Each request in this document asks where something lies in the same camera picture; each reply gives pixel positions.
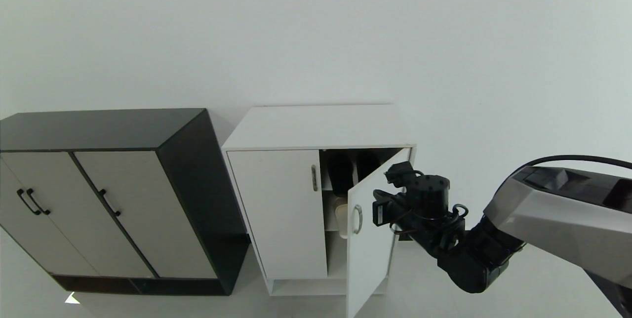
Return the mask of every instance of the black handle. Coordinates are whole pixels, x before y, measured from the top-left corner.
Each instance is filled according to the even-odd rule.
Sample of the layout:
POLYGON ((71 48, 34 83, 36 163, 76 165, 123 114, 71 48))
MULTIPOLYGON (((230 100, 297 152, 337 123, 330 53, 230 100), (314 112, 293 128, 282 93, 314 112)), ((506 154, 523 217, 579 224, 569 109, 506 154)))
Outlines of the black handle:
POLYGON ((33 196, 32 196, 33 192, 35 192, 35 191, 32 188, 29 188, 27 190, 27 196, 29 196, 31 201, 33 201, 33 203, 35 203, 36 206, 38 206, 39 210, 41 210, 45 215, 49 215, 50 214, 50 210, 44 210, 43 208, 40 207, 40 205, 36 202, 36 199, 34 199, 33 196))
POLYGON ((24 194, 24 190, 22 190, 22 188, 20 188, 17 192, 18 197, 20 197, 20 199, 22 199, 22 203, 24 203, 25 206, 27 206, 27 208, 34 214, 34 215, 40 215, 40 211, 39 210, 33 210, 33 208, 31 208, 31 206, 29 206, 29 204, 27 204, 27 201, 24 200, 24 197, 22 197, 22 194, 24 194))
POLYGON ((107 193, 107 191, 106 191, 106 189, 105 189, 105 188, 104 188, 103 190, 100 190, 100 191, 99 191, 99 194, 101 195, 101 197, 103 197, 103 201, 104 201, 104 202, 108 205, 108 207, 110 208, 110 210, 112 211, 112 213, 114 213, 114 214, 115 214, 115 217, 120 216, 120 210, 117 210, 117 211, 115 212, 115 210, 113 210, 113 209, 112 209, 112 206, 110 205, 110 203, 108 203, 108 200, 106 199, 106 193, 107 193))

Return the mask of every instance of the cabinet base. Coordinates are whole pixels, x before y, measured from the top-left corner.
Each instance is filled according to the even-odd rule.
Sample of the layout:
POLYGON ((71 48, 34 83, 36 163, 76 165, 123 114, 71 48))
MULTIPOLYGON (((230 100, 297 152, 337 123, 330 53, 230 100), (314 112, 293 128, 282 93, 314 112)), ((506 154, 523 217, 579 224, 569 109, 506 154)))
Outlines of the cabinet base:
POLYGON ((120 295, 228 296, 218 279, 128 279, 85 276, 51 277, 66 291, 120 295))

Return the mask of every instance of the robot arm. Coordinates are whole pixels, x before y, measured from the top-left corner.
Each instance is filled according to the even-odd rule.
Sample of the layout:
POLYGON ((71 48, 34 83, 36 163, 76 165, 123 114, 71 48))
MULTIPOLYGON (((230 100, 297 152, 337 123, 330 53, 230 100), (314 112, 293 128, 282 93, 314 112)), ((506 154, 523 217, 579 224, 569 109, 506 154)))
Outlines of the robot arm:
POLYGON ((466 231, 467 208, 448 209, 448 179, 424 175, 408 162, 385 175, 404 191, 373 192, 373 223, 409 235, 464 291, 487 289, 526 242, 619 285, 622 304, 632 303, 632 180, 526 165, 466 231))

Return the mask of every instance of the shoe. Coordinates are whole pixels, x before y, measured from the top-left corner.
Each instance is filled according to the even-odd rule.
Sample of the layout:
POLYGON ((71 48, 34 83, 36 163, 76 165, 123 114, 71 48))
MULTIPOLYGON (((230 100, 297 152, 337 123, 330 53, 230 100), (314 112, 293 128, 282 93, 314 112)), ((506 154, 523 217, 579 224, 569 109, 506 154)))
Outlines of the shoe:
POLYGON ((354 163, 345 152, 336 152, 327 159, 331 188, 337 197, 347 197, 354 187, 354 163))
POLYGON ((371 172, 377 170, 382 163, 377 155, 373 151, 361 151, 357 154, 356 166, 357 166, 357 182, 362 181, 371 172))
POLYGON ((336 214, 336 223, 338 224, 338 235, 342 239, 347 239, 347 198, 338 197, 334 200, 334 214, 336 214))

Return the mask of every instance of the cabinet door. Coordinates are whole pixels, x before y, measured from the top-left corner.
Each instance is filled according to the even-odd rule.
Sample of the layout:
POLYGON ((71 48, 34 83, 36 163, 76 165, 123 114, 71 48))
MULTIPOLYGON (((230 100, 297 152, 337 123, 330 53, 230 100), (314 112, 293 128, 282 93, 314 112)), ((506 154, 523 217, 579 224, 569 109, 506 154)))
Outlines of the cabinet door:
POLYGON ((217 278, 155 152, 75 156, 161 278, 217 278))
POLYGON ((373 225, 373 190, 396 193, 384 172, 394 163, 408 161, 410 149, 402 149, 349 190, 347 239, 347 317, 356 315, 384 280, 389 270, 395 235, 389 226, 373 225))
POLYGON ((318 151, 228 152, 267 279, 327 278, 318 151))
POLYGON ((27 189, 0 160, 0 224, 4 230, 49 273, 97 276, 47 215, 34 214, 38 208, 25 194, 27 189))
POLYGON ((151 271, 65 152, 6 153, 2 158, 34 190, 48 217, 101 276, 150 278, 151 271))

